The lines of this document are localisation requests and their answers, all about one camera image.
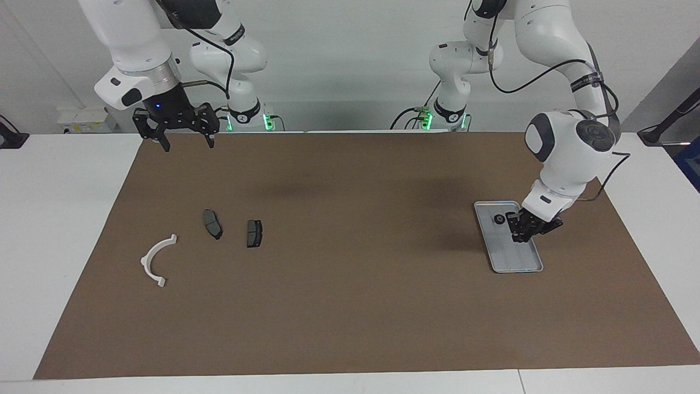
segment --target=brown paper sheet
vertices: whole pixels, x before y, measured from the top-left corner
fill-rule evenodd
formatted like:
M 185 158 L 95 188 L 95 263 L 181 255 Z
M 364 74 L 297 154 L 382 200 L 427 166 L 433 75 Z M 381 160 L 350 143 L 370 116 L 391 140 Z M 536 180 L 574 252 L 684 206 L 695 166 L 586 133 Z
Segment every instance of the brown paper sheet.
M 544 272 L 491 271 L 473 203 L 525 197 L 522 134 L 170 138 L 141 147 L 35 379 L 700 364 L 605 196 L 537 238 Z M 159 288 L 139 260 L 172 233 Z

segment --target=black cable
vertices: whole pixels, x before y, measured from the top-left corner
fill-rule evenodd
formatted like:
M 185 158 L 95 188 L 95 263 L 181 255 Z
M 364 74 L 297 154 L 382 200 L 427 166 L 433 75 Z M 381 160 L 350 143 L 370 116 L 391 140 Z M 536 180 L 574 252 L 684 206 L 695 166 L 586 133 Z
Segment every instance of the black cable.
M 496 33 L 496 23 L 498 22 L 498 16 L 501 13 L 497 13 L 493 17 L 493 26 L 491 26 L 491 35 L 489 36 L 489 49 L 492 49 L 494 47 L 494 34 Z
M 287 131 L 287 126 L 284 125 L 284 119 L 280 115 L 270 115 L 270 119 L 279 119 L 282 122 L 282 130 Z
M 615 106 L 607 114 L 595 115 L 594 118 L 610 118 L 611 116 L 614 116 L 617 113 L 618 109 L 620 109 L 620 99 L 617 98 L 615 92 L 613 92 L 613 90 L 610 89 L 610 86 L 608 86 L 605 82 L 601 82 L 601 86 L 603 86 L 603 89 L 607 90 L 608 93 L 610 93 L 612 99 L 615 101 Z
M 416 121 L 416 123 L 418 123 L 418 121 L 420 121 L 420 120 L 421 120 L 420 116 L 416 116 L 415 118 L 409 119 L 408 122 L 406 122 L 406 125 L 403 126 L 403 129 L 408 130 L 408 123 L 411 123 L 412 121 Z M 416 128 L 416 123 L 413 123 L 413 127 L 411 128 L 411 130 Z
M 440 81 L 438 81 L 438 82 L 437 82 L 437 85 L 435 85 L 435 88 L 433 89 L 433 92 L 430 93 L 430 95 L 428 96 L 428 99 L 426 100 L 426 103 L 423 104 L 423 107 L 427 107 L 427 106 L 428 106 L 428 103 L 431 101 L 431 98 L 433 98 L 433 96 L 435 95 L 435 92 L 438 91 L 438 88 L 439 88 L 439 87 L 440 87 Z M 416 124 L 417 124 L 417 123 L 418 123 L 418 121 L 415 121 L 415 122 L 413 123 L 413 127 L 412 127 L 412 128 L 416 128 Z
M 551 67 L 547 71 L 541 73 L 540 75 L 536 76 L 532 81 L 529 81 L 528 83 L 524 84 L 523 86 L 520 86 L 518 89 L 513 89 L 513 90 L 503 89 L 496 83 L 496 79 L 494 78 L 494 67 L 491 65 L 489 65 L 489 74 L 491 75 L 491 82 L 493 83 L 493 86 L 495 86 L 496 89 L 498 89 L 498 91 L 500 91 L 501 93 L 505 93 L 505 94 L 509 95 L 511 93 L 519 92 L 520 90 L 527 88 L 528 86 L 532 85 L 533 83 L 539 81 L 542 77 L 549 74 L 550 72 L 553 72 L 554 70 L 560 68 L 561 66 L 566 66 L 567 64 L 571 64 L 571 63 L 586 64 L 587 62 L 585 60 L 581 60 L 581 59 L 572 59 L 572 60 L 567 60 L 565 62 L 561 62 L 561 63 L 557 64 L 556 66 Z
M 466 20 L 467 20 L 467 15 L 469 14 L 469 8 L 472 8 L 472 1 L 473 1 L 473 0 L 469 0 L 469 6 L 467 6 L 467 11 L 464 13 L 464 20 L 465 20 L 465 22 L 466 22 Z
M 605 190 L 606 185 L 607 185 L 608 182 L 610 181 L 610 178 L 613 177 L 613 174 L 615 174 L 615 171 L 617 171 L 617 169 L 620 168 L 620 166 L 621 166 L 628 158 L 630 158 L 630 156 L 632 156 L 632 154 L 620 153 L 620 152 L 613 152 L 612 154 L 614 154 L 614 155 L 616 155 L 616 156 L 624 156 L 624 158 L 622 158 L 622 160 L 620 160 L 619 163 L 618 163 L 615 167 L 612 168 L 612 171 L 610 171 L 610 174 L 608 174 L 608 177 L 605 179 L 605 181 L 604 181 L 603 184 L 601 185 L 601 188 L 600 188 L 600 190 L 598 190 L 598 193 L 596 194 L 595 197 L 593 197 L 593 198 L 579 198 L 577 201 L 581 201 L 581 202 L 583 202 L 583 203 L 592 203 L 593 201 L 597 200 L 598 197 L 600 197 L 601 194 L 603 194 L 603 191 Z
M 20 129 L 18 129 L 17 126 L 15 126 L 12 122 L 10 122 L 9 119 L 7 119 L 5 116 L 2 116 L 2 115 L 0 115 L 0 118 L 2 118 L 2 120 L 4 120 L 8 125 L 10 125 L 13 129 L 15 129 L 17 134 L 20 134 Z
M 415 108 L 405 109 L 403 112 L 401 112 L 400 114 L 398 114 L 398 116 L 396 117 L 396 119 L 394 119 L 394 122 L 391 124 L 391 127 L 389 128 L 389 130 L 393 130 L 394 126 L 396 126 L 396 124 L 398 123 L 398 121 L 399 121 L 405 114 L 408 114 L 408 113 L 411 112 L 411 111 L 413 111 L 413 112 L 418 112 L 418 110 L 415 109 Z
M 213 82 L 213 81 L 206 81 L 206 84 L 207 84 L 207 85 L 215 86 L 215 87 L 217 87 L 219 90 L 221 90 L 222 92 L 224 92 L 224 94 L 226 94 L 226 88 L 224 88 L 223 86 L 219 85 L 218 83 Z

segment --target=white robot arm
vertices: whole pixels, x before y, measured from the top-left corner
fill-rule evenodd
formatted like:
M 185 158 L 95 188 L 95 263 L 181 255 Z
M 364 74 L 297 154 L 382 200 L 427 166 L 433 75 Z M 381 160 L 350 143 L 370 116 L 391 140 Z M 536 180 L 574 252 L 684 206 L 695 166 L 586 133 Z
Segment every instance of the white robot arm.
M 203 29 L 211 35 L 209 40 L 217 44 L 194 43 L 190 58 L 199 72 L 227 86 L 227 108 L 234 121 L 240 127 L 264 124 L 260 100 L 245 74 L 262 71 L 267 66 L 267 52 L 246 33 L 231 0 L 156 1 L 175 28 Z
M 211 40 L 205 39 L 205 43 L 192 47 L 192 62 L 202 73 L 228 87 L 230 110 L 246 115 L 246 119 L 237 116 L 237 121 L 257 124 L 260 102 L 252 83 L 242 74 L 265 68 L 267 56 L 257 41 L 246 37 L 231 1 L 156 1 L 175 28 L 187 29 L 195 35 L 192 29 L 203 29 L 212 35 Z M 209 147 L 214 147 L 214 135 L 220 125 L 218 117 L 209 103 L 196 108 L 191 105 L 149 0 L 79 2 L 114 62 L 110 72 L 95 85 L 100 98 L 120 110 L 143 102 L 146 109 L 134 112 L 136 128 L 144 139 L 160 142 L 165 151 L 170 150 L 165 131 L 174 129 L 201 133 Z M 235 66 L 231 67 L 234 58 Z M 148 121 L 155 122 L 157 127 L 152 128 Z
M 544 168 L 521 212 L 508 219 L 513 240 L 527 242 L 562 225 L 559 214 L 574 204 L 612 156 L 620 138 L 617 109 L 592 48 L 573 22 L 568 0 L 474 0 L 466 16 L 467 41 L 437 46 L 430 56 L 441 80 L 432 103 L 437 122 L 453 129 L 460 123 L 469 98 L 466 74 L 490 73 L 501 92 L 519 90 L 503 90 L 493 79 L 503 59 L 496 37 L 507 19 L 515 21 L 523 55 L 560 71 L 576 101 L 577 109 L 538 114 L 526 130 L 526 144 Z

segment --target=white wall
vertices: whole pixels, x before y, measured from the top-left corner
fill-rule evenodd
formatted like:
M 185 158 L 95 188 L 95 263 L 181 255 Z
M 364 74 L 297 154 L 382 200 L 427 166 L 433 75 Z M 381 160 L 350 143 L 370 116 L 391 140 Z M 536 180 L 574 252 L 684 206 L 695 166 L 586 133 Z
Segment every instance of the white wall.
M 0 114 L 24 131 L 45 133 L 58 117 L 57 107 L 80 105 L 48 58 L 0 0 Z
M 79 99 L 88 106 L 102 105 L 92 86 L 111 61 L 77 0 L 2 1 Z M 268 68 L 252 78 L 261 98 L 274 105 L 290 129 L 368 129 L 387 128 L 401 109 L 425 101 L 437 81 L 428 66 L 428 54 L 435 44 L 462 39 L 466 4 L 454 0 L 250 0 L 238 2 L 237 8 L 248 33 L 270 53 Z M 573 0 L 572 8 L 608 83 L 623 101 L 622 118 L 698 37 L 697 1 Z M 184 78 L 199 79 L 188 60 L 194 39 L 175 30 L 164 35 L 183 60 Z M 512 23 L 506 25 L 499 42 L 507 51 L 505 64 L 497 71 L 502 85 L 519 85 L 542 71 L 519 54 Z M 25 64 L 10 63 L 4 53 L 0 109 L 9 116 L 35 116 L 36 110 L 27 107 L 37 92 L 55 102 L 43 108 L 47 111 L 69 99 L 60 83 L 53 86 L 48 81 L 54 79 L 51 76 L 25 78 L 20 87 L 15 80 L 25 72 Z M 556 73 L 515 95 L 497 93 L 488 76 L 470 80 L 475 129 L 522 130 L 537 111 L 573 106 L 567 81 Z M 212 88 L 195 88 L 190 94 L 193 102 L 223 104 Z M 41 127 L 33 125 L 30 131 L 55 130 L 52 116 L 44 117 Z M 120 120 L 131 128 L 129 114 L 122 114 Z

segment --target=metal tray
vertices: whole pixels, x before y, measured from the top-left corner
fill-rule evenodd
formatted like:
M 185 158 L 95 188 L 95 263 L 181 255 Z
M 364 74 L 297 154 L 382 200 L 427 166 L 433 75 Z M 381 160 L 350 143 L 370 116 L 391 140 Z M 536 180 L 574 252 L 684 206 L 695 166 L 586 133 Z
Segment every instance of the metal tray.
M 515 201 L 479 201 L 474 204 L 481 226 L 491 267 L 497 273 L 529 273 L 544 269 L 534 239 L 528 243 L 513 242 L 508 223 L 497 224 L 496 215 L 520 211 Z

